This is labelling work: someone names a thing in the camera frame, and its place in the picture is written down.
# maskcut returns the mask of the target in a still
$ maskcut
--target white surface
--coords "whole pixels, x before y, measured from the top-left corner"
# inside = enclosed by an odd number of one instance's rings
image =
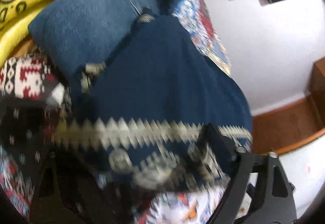
[[[253,114],[303,96],[313,62],[325,56],[322,0],[205,0]]]
[[[280,155],[280,161],[296,190],[294,200],[297,217],[300,218],[308,209],[325,182],[324,163],[325,136],[288,154]],[[250,181],[256,183],[257,174]]]

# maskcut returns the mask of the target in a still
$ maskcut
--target wall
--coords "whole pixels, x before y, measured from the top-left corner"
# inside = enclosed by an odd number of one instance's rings
[[[313,61],[325,56],[322,0],[205,0],[253,115],[304,96]]]

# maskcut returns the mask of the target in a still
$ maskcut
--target pile of clothes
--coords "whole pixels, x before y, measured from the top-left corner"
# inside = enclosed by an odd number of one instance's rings
[[[201,128],[249,151],[252,124],[203,0],[1,0],[0,28],[0,184],[23,216],[54,144],[100,189],[155,192],[135,223],[209,219],[229,177]]]

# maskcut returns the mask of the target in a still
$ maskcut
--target denim jeans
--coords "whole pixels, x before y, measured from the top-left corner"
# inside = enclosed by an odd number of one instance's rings
[[[109,58],[149,7],[173,12],[179,0],[55,0],[28,26],[36,43],[71,80],[79,67]]]

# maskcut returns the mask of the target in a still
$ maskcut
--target metal bolt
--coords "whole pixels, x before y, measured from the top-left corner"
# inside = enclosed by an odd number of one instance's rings
[[[245,147],[239,146],[239,147],[236,147],[236,152],[238,152],[240,154],[244,154],[245,152],[247,152],[247,150],[245,149]]]
[[[278,158],[278,154],[273,151],[269,152],[269,156],[272,158]]]

